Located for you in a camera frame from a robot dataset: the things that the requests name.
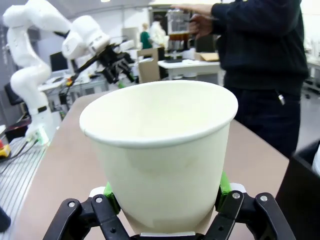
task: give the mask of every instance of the dark sweater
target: dark sweater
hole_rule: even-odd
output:
[[[301,0],[235,0],[212,7],[224,84],[300,95],[308,77]]]

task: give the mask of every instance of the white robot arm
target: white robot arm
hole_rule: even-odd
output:
[[[32,118],[26,137],[44,132],[51,138],[55,132],[48,99],[38,86],[51,75],[50,67],[35,53],[28,36],[28,28],[64,34],[63,55],[70,60],[86,54],[94,56],[110,43],[110,38],[101,31],[90,16],[82,16],[73,23],[67,20],[46,0],[29,0],[25,5],[13,5],[3,15],[9,27],[7,42],[14,62],[22,67],[11,77],[12,90],[26,103]]]

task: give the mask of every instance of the office chair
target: office chair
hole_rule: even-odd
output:
[[[10,143],[13,139],[25,136],[26,131],[28,129],[28,125],[31,123],[31,118],[26,104],[24,104],[23,99],[12,90],[10,83],[4,85],[4,91],[8,97],[11,106],[16,106],[23,103],[23,108],[26,112],[23,115],[22,120],[7,127],[7,129],[5,130],[6,138]]]
[[[9,100],[9,103],[11,106],[15,106],[15,105],[18,105],[18,104],[23,104],[24,103],[24,100],[19,97],[11,88],[11,84],[10,82],[7,83],[6,85],[4,85],[4,91],[8,97],[8,100]],[[24,108],[24,111],[26,112],[25,115],[29,115],[29,112],[28,112],[28,108],[25,104],[23,104],[23,108]]]

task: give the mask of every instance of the beige table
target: beige table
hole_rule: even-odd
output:
[[[14,240],[42,240],[61,202],[68,198],[85,201],[90,191],[106,184],[107,178],[79,128],[82,110],[101,94],[84,96],[75,102],[62,122],[42,160],[25,199],[14,230]],[[225,159],[229,180],[241,183],[251,196],[277,194],[288,160],[237,122],[232,122]],[[120,219],[130,235],[129,224]],[[86,240],[103,240],[93,228]],[[252,240],[243,224],[236,224],[231,240]]]

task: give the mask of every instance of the person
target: person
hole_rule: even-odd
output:
[[[172,6],[197,13],[190,22],[196,38],[220,35],[224,87],[239,103],[235,119],[288,158],[298,143],[301,90],[308,77],[300,3],[236,0]]]
[[[166,32],[163,30],[161,26],[162,19],[162,16],[155,15],[154,21],[150,28],[150,38],[152,40],[152,47],[155,49],[165,47]]]
[[[142,49],[152,49],[152,40],[150,39],[148,30],[148,24],[142,24],[143,32],[140,34],[140,41],[142,43]]]

